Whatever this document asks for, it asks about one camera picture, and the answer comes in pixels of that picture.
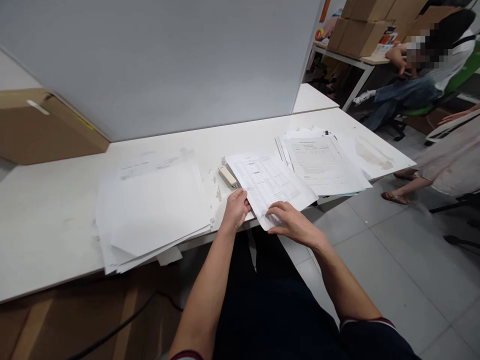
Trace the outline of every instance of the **sandal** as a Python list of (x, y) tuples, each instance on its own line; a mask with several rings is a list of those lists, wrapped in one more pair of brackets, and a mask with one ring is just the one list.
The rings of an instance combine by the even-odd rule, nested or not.
[(410, 201), (408, 201), (405, 196), (393, 196), (390, 192), (382, 192), (380, 196), (382, 197), (382, 199), (391, 201), (392, 203), (397, 203), (400, 205), (410, 204)]
[(406, 180), (406, 181), (412, 181), (419, 177), (417, 173), (414, 173), (412, 176), (400, 176), (400, 175), (397, 175), (396, 172), (393, 173), (393, 176), (396, 177), (397, 179)]

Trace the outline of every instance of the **white partition board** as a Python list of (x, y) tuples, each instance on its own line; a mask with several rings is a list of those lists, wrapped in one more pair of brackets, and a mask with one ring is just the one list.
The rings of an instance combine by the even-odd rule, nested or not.
[(292, 113), (324, 0), (0, 0), (0, 47), (112, 141)]

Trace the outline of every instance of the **white desk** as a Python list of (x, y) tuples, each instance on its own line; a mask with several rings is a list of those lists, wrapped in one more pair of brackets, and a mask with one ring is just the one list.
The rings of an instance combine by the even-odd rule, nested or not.
[[(381, 178), (414, 162), (338, 108), (112, 143), (104, 154), (17, 166), (0, 183), (0, 301), (103, 269), (95, 207), (106, 169), (148, 151), (194, 148), (210, 194), (215, 229), (230, 189), (217, 174), (222, 157), (257, 152), (279, 157), (275, 137), (317, 126), (366, 139), (388, 154)], [(220, 190), (221, 201), (217, 198)]]
[(310, 84), (300, 85), (293, 114), (308, 113), (317, 110), (335, 109), (340, 107), (335, 101), (325, 96)]

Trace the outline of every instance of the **gray tile floor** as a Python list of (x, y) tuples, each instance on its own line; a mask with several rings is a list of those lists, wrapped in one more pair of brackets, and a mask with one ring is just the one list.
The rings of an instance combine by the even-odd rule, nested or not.
[[(387, 133), (380, 136), (408, 156), (422, 150), (425, 139), (411, 128), (400, 142)], [(381, 199), (380, 193), (402, 184), (388, 176), (325, 214), (310, 209), (306, 215), (422, 359), (480, 359), (480, 256), (442, 238), (478, 241), (480, 231), (467, 220), (480, 219), (480, 213), (470, 208), (429, 213), (455, 202), (431, 188), (411, 196), (408, 206)], [(338, 321), (312, 252), (280, 240), (318, 303)], [(198, 259), (207, 251), (187, 255)]]

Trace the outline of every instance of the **white table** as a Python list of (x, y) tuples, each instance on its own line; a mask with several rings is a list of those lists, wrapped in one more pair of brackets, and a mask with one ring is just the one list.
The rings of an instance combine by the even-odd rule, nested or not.
[(344, 56), (337, 52), (332, 52), (328, 50), (327, 45), (325, 45), (323, 42), (318, 42), (318, 41), (313, 42), (312, 53), (315, 54), (315, 52), (326, 55), (333, 59), (337, 59), (343, 63), (352, 65), (356, 68), (363, 70), (363, 74), (361, 75), (360, 79), (356, 83), (356, 86), (353, 88), (353, 91), (348, 97), (345, 105), (343, 105), (343, 107), (341, 108), (344, 112), (346, 112), (349, 109), (353, 100), (358, 96), (360, 90), (363, 88), (363, 86), (369, 79), (375, 67), (378, 65), (388, 64), (390, 62), (390, 60), (388, 60), (383, 54), (374, 54), (371, 56), (365, 56), (360, 58), (352, 58), (352, 57)]
[[(222, 157), (264, 153), (279, 157), (275, 137), (299, 127), (343, 132), (388, 154), (381, 178), (414, 162), (338, 108), (112, 143), (106, 153), (17, 166), (0, 183), (0, 301), (103, 269), (96, 239), (99, 181), (111, 166), (141, 153), (194, 148), (203, 185), (220, 225), (231, 190), (217, 174)], [(220, 190), (221, 201), (217, 198)], [(198, 244), (211, 241), (201, 239)]]
[(317, 110), (335, 109), (340, 106), (310, 84), (300, 85), (292, 114), (308, 113)]

